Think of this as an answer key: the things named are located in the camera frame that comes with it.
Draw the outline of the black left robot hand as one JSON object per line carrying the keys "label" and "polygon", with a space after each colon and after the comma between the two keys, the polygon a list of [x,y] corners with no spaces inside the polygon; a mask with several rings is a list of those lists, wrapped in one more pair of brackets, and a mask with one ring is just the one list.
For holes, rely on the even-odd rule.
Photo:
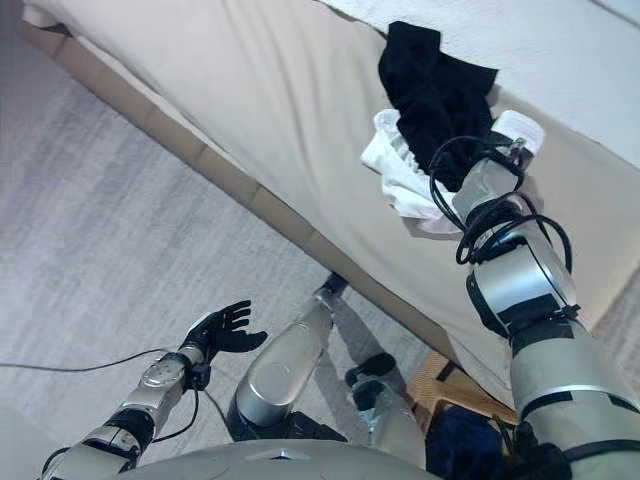
{"label": "black left robot hand", "polygon": [[251,301],[243,300],[204,316],[187,333],[180,349],[201,353],[199,363],[210,364],[220,352],[247,353],[259,348],[268,338],[265,331],[248,332]]}

